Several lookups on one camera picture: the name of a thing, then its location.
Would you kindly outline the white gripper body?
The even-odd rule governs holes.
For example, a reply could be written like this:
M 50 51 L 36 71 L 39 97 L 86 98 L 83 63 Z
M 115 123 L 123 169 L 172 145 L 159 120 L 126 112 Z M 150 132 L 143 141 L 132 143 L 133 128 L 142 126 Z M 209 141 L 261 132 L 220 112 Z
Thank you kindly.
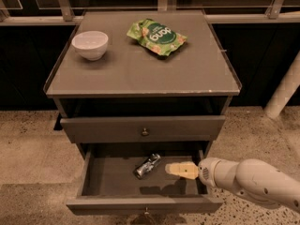
M 209 187 L 217 186 L 215 179 L 215 169 L 219 164 L 220 159 L 215 157 L 205 158 L 199 163 L 199 178 L 201 182 Z

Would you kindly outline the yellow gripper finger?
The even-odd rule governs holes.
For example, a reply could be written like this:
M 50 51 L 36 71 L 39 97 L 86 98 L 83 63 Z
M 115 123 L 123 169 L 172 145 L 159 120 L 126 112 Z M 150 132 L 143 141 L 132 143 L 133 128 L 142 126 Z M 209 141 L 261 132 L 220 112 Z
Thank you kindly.
M 199 176 L 199 168 L 193 162 L 169 163 L 165 166 L 165 172 L 187 179 L 196 179 Z

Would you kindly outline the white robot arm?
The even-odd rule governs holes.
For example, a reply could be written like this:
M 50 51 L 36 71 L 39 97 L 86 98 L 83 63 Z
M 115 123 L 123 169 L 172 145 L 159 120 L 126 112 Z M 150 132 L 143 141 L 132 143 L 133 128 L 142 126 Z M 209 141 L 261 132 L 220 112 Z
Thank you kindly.
M 300 182 L 258 159 L 235 162 L 209 157 L 198 165 L 193 162 L 169 163 L 165 171 L 187 179 L 199 178 L 208 187 L 225 189 L 268 209 L 284 205 L 300 213 Z

